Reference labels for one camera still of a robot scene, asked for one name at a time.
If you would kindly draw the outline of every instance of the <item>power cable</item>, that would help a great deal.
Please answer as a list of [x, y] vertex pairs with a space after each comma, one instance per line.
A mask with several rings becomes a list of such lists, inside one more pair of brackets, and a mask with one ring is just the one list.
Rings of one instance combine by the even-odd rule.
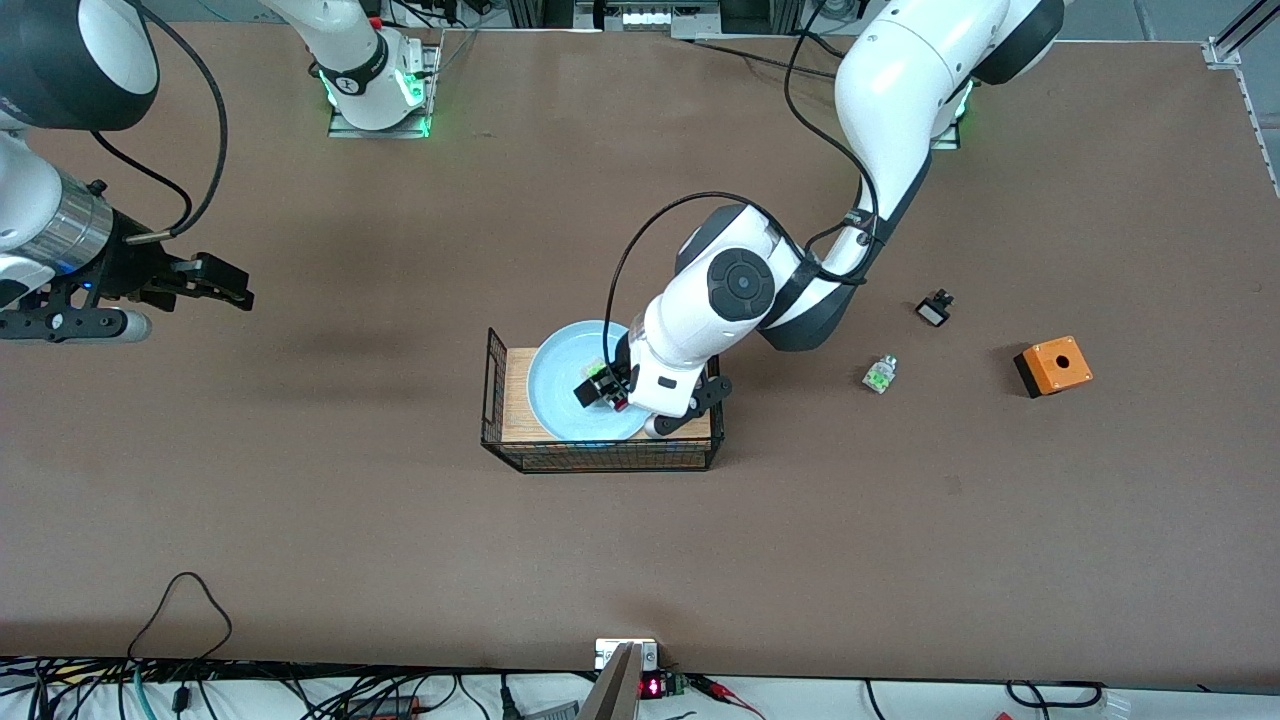
[[178, 47], [180, 47], [182, 51], [187, 54], [188, 58], [191, 58], [191, 61], [196, 64], [196, 69], [198, 69], [200, 74], [205, 78], [205, 83], [209, 85], [209, 91], [214, 97], [214, 106], [218, 110], [218, 160], [214, 164], [214, 174], [209, 179], [209, 187], [207, 190], [205, 190], [205, 197], [200, 201], [200, 205], [197, 205], [196, 209], [184, 220], [172, 225], [169, 229], [163, 231], [161, 233], [154, 233], [160, 236], [166, 234], [170, 238], [173, 238], [189, 231], [196, 223], [200, 222], [200, 218], [204, 217], [205, 210], [209, 209], [209, 204], [214, 201], [214, 195], [218, 192], [218, 184], [223, 179], [223, 170], [227, 168], [227, 138], [228, 138], [227, 104], [223, 101], [223, 92], [218, 87], [218, 81], [214, 79], [214, 73], [209, 70], [209, 65], [205, 64], [205, 60], [200, 56], [200, 53], [196, 53], [196, 49], [192, 47], [191, 44], [187, 42], [180, 35], [178, 35], [178, 31], [173, 29], [173, 27], [170, 27], [169, 23], [164, 22], [164, 19], [160, 18], [160, 15], [152, 13], [146, 5], [143, 5], [142, 0], [128, 0], [128, 3], [133, 8], [136, 8], [140, 13], [142, 13], [143, 17], [151, 20], [156, 27], [164, 31], [164, 33], [168, 35], [174, 41], [174, 44], [177, 44]]

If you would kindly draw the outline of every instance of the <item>silver cylinder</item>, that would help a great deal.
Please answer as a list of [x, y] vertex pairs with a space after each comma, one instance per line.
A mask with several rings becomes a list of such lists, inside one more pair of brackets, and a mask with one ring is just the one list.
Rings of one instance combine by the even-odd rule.
[[114, 224], [111, 206], [79, 181], [59, 170], [63, 197], [54, 217], [28, 242], [10, 250], [47, 265], [59, 275], [74, 273], [106, 246]]

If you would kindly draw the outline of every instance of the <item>wire basket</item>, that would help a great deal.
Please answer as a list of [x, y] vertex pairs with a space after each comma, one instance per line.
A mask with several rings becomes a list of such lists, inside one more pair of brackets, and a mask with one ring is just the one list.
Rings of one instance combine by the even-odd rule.
[[[524, 414], [525, 409], [529, 407], [529, 400], [522, 388], [518, 388], [520, 397], [516, 397], [515, 392], [508, 397], [508, 350], [493, 328], [489, 328], [488, 345], [484, 407], [480, 415], [480, 446], [521, 473], [708, 470], [724, 441], [724, 419], [721, 404], [714, 405], [701, 421], [695, 420], [677, 430], [678, 437], [571, 442], [527, 439], [527, 436], [512, 432], [513, 423], [507, 415], [517, 410]], [[707, 363], [707, 375], [714, 377], [717, 374], [719, 374], [719, 359], [712, 357]], [[530, 418], [532, 416], [531, 410], [527, 414]]]

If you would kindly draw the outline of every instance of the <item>orange cube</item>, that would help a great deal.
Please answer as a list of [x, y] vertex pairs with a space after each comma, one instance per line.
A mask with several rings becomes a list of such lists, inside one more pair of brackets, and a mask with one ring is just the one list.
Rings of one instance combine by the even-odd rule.
[[1014, 357], [1014, 365], [1032, 397], [1062, 392], [1093, 379], [1093, 370], [1071, 336], [1028, 347]]

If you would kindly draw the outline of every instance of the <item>black circular cap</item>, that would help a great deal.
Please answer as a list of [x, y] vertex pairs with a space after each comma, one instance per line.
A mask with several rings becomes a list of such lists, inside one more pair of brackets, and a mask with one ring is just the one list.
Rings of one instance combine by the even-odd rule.
[[755, 252], [742, 247], [723, 250], [707, 269], [712, 310], [730, 322], [751, 320], [773, 305], [773, 274]]

